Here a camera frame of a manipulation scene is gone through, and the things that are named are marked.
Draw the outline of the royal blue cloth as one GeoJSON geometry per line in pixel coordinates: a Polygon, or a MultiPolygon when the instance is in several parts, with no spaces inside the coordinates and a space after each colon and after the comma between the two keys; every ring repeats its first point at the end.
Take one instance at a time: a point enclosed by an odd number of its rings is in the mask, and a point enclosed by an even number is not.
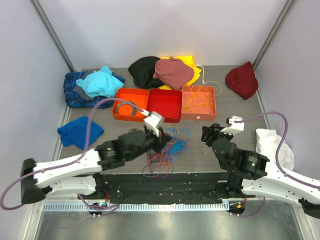
{"type": "MultiPolygon", "coordinates": [[[[85,149],[88,120],[89,118],[87,116],[82,116],[57,129],[60,141],[64,147],[75,145],[81,150],[85,149]]],[[[103,128],[92,121],[89,145],[92,145],[103,133],[103,128]]]]}

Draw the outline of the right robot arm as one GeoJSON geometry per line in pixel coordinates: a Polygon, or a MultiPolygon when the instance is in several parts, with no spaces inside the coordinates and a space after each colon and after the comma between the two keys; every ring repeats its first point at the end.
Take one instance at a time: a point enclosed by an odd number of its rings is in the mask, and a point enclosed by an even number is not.
{"type": "Polygon", "coordinates": [[[239,122],[227,127],[218,123],[202,127],[201,141],[212,149],[220,168],[229,173],[226,193],[233,198],[243,194],[282,201],[318,219],[320,182],[290,170],[279,169],[266,156],[238,148],[231,140],[244,128],[244,123],[239,122]]]}

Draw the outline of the white cloth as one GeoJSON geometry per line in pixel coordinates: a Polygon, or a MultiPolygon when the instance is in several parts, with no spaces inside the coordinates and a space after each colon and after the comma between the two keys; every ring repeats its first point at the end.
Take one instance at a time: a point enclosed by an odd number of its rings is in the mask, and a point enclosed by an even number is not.
{"type": "MultiPolygon", "coordinates": [[[[282,137],[277,135],[277,132],[274,129],[258,128],[255,132],[255,151],[258,154],[268,157],[271,161],[276,162],[276,150],[282,137]]],[[[295,155],[286,141],[284,141],[280,147],[278,161],[282,168],[293,170],[295,167],[295,155]]]]}

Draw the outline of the grey cloth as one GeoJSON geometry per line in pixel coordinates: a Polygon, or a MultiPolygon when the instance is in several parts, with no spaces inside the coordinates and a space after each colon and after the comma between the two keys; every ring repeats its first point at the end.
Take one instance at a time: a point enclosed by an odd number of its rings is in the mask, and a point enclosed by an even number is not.
{"type": "Polygon", "coordinates": [[[79,87],[78,85],[75,85],[75,87],[73,88],[73,92],[78,96],[79,99],[81,99],[82,101],[91,101],[93,98],[91,98],[90,96],[88,96],[86,94],[86,92],[79,87]]]}

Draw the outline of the maroon cloth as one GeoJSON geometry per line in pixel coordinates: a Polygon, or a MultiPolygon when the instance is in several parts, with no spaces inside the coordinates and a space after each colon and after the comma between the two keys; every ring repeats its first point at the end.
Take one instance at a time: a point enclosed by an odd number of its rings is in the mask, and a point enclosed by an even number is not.
{"type": "Polygon", "coordinates": [[[225,84],[244,100],[250,99],[259,87],[252,63],[248,61],[232,69],[225,77],[225,84]]]}

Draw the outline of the salmon plastic bin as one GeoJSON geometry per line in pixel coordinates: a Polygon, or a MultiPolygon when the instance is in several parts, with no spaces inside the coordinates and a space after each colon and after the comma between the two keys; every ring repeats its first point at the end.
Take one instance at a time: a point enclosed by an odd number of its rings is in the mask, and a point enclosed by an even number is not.
{"type": "Polygon", "coordinates": [[[182,120],[213,121],[217,116],[215,88],[184,85],[182,87],[182,120]]]}

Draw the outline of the dark blue plaid cloth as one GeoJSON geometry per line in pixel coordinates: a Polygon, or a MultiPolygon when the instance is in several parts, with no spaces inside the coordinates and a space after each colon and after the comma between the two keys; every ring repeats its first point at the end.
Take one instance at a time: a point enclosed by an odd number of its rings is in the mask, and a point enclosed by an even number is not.
{"type": "Polygon", "coordinates": [[[70,108],[92,108],[99,101],[105,99],[104,96],[96,96],[92,100],[85,101],[78,98],[73,92],[73,88],[77,85],[76,80],[85,79],[87,75],[93,71],[71,72],[64,77],[63,90],[65,94],[66,105],[70,108]]]}

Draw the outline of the red plastic bin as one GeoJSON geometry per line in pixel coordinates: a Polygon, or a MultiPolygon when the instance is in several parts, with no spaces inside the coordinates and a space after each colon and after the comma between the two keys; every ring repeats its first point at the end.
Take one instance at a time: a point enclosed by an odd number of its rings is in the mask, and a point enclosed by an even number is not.
{"type": "Polygon", "coordinates": [[[151,89],[146,110],[157,112],[164,117],[165,123],[177,124],[182,115],[182,92],[168,89],[151,89]]]}

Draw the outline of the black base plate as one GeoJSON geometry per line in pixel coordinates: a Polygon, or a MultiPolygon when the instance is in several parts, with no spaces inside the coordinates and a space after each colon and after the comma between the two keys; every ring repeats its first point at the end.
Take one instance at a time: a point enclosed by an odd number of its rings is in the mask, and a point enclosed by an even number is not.
{"type": "Polygon", "coordinates": [[[242,179],[227,172],[160,174],[95,174],[96,192],[85,200],[110,200],[112,204],[218,204],[223,199],[244,198],[242,179]]]}

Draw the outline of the light blue cloth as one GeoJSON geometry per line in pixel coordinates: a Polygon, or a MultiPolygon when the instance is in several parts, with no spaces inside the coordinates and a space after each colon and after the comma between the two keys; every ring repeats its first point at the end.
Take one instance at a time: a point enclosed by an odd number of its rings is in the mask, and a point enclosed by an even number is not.
{"type": "Polygon", "coordinates": [[[77,79],[76,85],[80,87],[88,97],[113,98],[124,83],[113,76],[113,71],[107,65],[100,70],[93,71],[84,79],[77,79]]]}

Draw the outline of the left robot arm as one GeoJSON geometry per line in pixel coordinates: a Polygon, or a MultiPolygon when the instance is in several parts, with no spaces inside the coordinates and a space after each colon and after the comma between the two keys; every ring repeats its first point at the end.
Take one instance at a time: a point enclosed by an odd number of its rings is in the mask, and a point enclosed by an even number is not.
{"type": "Polygon", "coordinates": [[[151,130],[132,129],[117,139],[106,141],[84,154],[53,162],[23,161],[20,175],[21,203],[33,204],[57,194],[80,194],[100,200],[107,192],[97,174],[120,168],[146,152],[160,153],[172,140],[162,128],[159,134],[151,130]]]}

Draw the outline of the black cloth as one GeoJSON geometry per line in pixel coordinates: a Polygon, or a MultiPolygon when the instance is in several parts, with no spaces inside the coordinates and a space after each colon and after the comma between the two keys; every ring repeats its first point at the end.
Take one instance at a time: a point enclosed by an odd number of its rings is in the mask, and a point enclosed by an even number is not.
{"type": "Polygon", "coordinates": [[[133,77],[135,85],[142,89],[159,88],[165,84],[158,78],[154,78],[156,62],[160,60],[156,56],[146,56],[132,63],[128,71],[133,77]]]}

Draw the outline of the orange plastic bin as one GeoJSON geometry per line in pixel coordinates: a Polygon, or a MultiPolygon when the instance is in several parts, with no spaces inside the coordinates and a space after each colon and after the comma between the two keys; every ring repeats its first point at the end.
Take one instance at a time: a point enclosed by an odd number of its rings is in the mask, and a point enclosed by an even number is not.
{"type": "MultiPolygon", "coordinates": [[[[116,94],[117,99],[122,99],[125,101],[131,101],[136,104],[141,109],[145,109],[147,107],[149,97],[149,91],[146,89],[138,89],[138,88],[120,88],[116,94]]],[[[119,121],[130,121],[130,122],[143,122],[144,115],[137,110],[137,114],[135,116],[129,115],[120,115],[115,114],[116,106],[122,101],[116,100],[113,104],[112,115],[116,120],[119,121]]]]}

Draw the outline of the grey tape roll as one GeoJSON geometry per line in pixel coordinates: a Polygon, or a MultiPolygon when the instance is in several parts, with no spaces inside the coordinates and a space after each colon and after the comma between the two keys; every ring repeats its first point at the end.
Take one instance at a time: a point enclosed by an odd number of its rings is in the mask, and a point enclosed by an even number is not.
{"type": "Polygon", "coordinates": [[[124,116],[135,116],[138,113],[136,104],[132,101],[121,102],[115,108],[115,114],[124,116]]]}

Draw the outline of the dusty pink cloth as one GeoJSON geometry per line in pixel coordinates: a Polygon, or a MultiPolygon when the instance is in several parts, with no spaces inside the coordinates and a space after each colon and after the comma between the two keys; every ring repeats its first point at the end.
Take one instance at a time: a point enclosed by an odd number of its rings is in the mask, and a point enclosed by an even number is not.
{"type": "Polygon", "coordinates": [[[159,79],[171,89],[179,91],[194,77],[194,70],[182,60],[170,57],[155,63],[154,79],[159,79]]]}

